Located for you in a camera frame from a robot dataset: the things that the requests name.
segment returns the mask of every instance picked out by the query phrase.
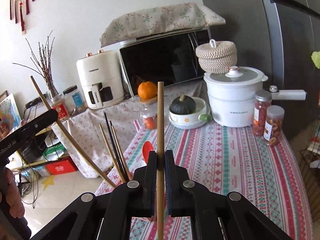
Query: woven basket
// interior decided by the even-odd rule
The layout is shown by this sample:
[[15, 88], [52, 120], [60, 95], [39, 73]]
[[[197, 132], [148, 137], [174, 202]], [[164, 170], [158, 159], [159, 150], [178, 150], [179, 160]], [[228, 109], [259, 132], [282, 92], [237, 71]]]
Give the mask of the woven basket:
[[237, 63], [237, 49], [231, 41], [215, 41], [196, 48], [201, 68], [209, 73], [227, 73]]

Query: human hand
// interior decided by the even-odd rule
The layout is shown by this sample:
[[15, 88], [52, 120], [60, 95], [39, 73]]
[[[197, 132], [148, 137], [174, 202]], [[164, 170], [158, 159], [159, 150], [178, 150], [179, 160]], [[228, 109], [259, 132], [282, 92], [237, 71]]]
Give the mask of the human hand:
[[[5, 168], [4, 177], [8, 183], [8, 191], [6, 194], [6, 201], [10, 206], [9, 213], [14, 218], [22, 218], [25, 212], [24, 206], [21, 201], [19, 190], [14, 181], [14, 175], [12, 172]], [[8, 236], [5, 228], [0, 224], [0, 240], [12, 239]]]

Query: tablecloth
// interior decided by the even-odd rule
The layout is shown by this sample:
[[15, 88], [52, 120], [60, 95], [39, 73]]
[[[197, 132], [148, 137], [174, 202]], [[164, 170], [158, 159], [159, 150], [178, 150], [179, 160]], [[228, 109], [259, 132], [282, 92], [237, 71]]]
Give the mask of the tablecloth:
[[[164, 88], [165, 106], [169, 108], [172, 100], [181, 95], [181, 93], [189, 96], [198, 97], [202, 95], [202, 97], [205, 97], [205, 82], [203, 80], [191, 81]], [[107, 137], [109, 137], [104, 112], [107, 114], [108, 120], [112, 121], [121, 149], [124, 151], [136, 135], [137, 131], [134, 121], [140, 117], [141, 107], [142, 104], [139, 102], [138, 97], [130, 98], [115, 106], [99, 110], [87, 109], [85, 112], [64, 121], [63, 125], [94, 163], [102, 171], [107, 171], [113, 164], [99, 128], [99, 123], [101, 123]], [[86, 163], [56, 123], [52, 125], [52, 129], [68, 151], [79, 171], [86, 178], [98, 177], [98, 173]]]
[[[142, 146], [156, 149], [156, 131], [140, 129], [124, 156], [130, 171], [142, 160]], [[285, 136], [275, 147], [253, 135], [251, 127], [230, 128], [214, 121], [192, 130], [165, 128], [165, 149], [192, 180], [226, 195], [238, 191], [293, 239], [313, 240], [312, 220], [300, 170]], [[115, 183], [115, 169], [108, 174]], [[96, 195], [111, 191], [103, 182]], [[165, 210], [164, 239], [192, 239], [189, 217], [171, 218]], [[131, 240], [156, 239], [157, 224], [132, 219]]]

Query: red box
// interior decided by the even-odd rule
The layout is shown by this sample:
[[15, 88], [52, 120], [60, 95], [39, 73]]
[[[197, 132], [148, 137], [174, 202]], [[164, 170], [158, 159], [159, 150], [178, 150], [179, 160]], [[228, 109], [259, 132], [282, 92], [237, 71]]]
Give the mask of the red box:
[[78, 170], [71, 157], [64, 158], [56, 163], [47, 164], [46, 168], [52, 173], [52, 175], [64, 174]]

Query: yellow star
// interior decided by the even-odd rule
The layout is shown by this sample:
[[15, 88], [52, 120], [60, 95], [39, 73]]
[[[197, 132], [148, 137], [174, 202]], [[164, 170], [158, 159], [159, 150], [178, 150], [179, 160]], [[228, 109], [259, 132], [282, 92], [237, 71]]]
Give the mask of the yellow star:
[[44, 181], [41, 182], [41, 184], [44, 185], [43, 190], [45, 190], [49, 185], [54, 185], [53, 179], [54, 179], [54, 176], [52, 175], [47, 177]]

